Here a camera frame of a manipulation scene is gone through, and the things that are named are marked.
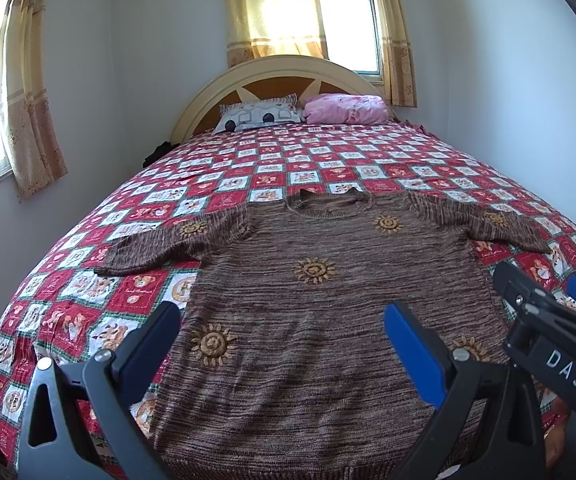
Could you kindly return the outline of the right hand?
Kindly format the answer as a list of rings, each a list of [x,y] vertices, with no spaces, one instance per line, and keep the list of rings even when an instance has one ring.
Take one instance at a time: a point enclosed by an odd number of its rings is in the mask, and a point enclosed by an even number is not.
[[[562,404],[558,405],[554,412],[557,419],[548,430],[545,436],[545,459],[546,468],[552,468],[559,458],[562,456],[565,447],[565,433],[568,429],[568,418],[570,417],[570,409]]]

